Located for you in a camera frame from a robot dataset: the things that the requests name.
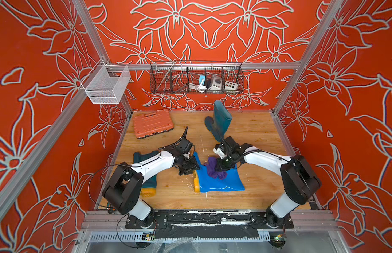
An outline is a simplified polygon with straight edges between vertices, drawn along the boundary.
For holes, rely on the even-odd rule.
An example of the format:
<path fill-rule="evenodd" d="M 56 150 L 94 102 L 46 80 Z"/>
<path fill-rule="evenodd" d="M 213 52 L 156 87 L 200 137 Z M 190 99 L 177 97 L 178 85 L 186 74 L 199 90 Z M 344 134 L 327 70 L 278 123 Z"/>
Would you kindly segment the purple cloth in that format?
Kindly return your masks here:
<path fill-rule="evenodd" d="M 208 157 L 208 160 L 204 165 L 207 168 L 208 176 L 213 179 L 224 180 L 228 175 L 225 171 L 216 170 L 218 166 L 216 157 Z"/>

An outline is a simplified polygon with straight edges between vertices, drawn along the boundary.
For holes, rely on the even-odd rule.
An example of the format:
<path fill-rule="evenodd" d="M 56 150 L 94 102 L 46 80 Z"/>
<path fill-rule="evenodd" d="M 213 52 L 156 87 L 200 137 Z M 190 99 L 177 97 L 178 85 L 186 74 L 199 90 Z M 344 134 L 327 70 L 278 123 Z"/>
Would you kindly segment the blue rubber boot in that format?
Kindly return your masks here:
<path fill-rule="evenodd" d="M 202 164 L 198 153 L 194 154 L 199 170 L 193 172 L 194 191 L 207 192 L 233 192 L 244 191 L 245 187 L 239 177 L 237 167 L 224 172 L 215 172 L 212 165 L 216 165 L 216 157 L 209 157 L 205 164 Z"/>

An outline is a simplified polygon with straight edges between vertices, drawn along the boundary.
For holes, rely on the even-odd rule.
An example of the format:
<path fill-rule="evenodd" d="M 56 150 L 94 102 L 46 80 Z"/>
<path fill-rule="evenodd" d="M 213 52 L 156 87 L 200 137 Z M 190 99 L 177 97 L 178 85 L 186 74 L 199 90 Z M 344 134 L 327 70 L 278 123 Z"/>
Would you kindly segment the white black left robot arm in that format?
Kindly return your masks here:
<path fill-rule="evenodd" d="M 142 162 L 121 163 L 106 183 L 102 196 L 122 215 L 130 215 L 144 223 L 153 221 L 154 209 L 140 197 L 143 184 L 158 173 L 172 167 L 180 176 L 199 170 L 194 145 L 185 138 L 160 148 L 158 153 Z"/>

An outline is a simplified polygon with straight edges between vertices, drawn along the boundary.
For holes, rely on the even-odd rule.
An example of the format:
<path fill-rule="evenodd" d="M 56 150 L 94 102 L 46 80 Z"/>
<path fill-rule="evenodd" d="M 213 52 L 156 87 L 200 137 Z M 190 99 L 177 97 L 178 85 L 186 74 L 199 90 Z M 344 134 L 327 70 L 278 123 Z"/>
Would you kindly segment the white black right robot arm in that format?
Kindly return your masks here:
<path fill-rule="evenodd" d="M 281 156 L 251 144 L 239 145 L 227 137 L 213 149 L 219 156 L 217 171 L 234 169 L 238 163 L 252 164 L 269 170 L 282 179 L 284 193 L 267 209 L 267 216 L 282 219 L 304 205 L 321 187 L 321 181 L 302 155 Z"/>

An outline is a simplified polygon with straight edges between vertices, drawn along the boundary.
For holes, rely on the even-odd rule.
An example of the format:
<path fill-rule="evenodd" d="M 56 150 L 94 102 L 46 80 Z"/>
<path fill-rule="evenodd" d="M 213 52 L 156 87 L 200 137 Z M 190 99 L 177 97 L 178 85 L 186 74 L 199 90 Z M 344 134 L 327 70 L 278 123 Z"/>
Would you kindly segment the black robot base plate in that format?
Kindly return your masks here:
<path fill-rule="evenodd" d="M 192 210 L 159 209 L 154 212 L 153 223 L 142 227 L 141 221 L 129 215 L 125 219 L 126 229 L 155 229 L 243 226 L 244 228 L 271 229 L 264 210 Z"/>

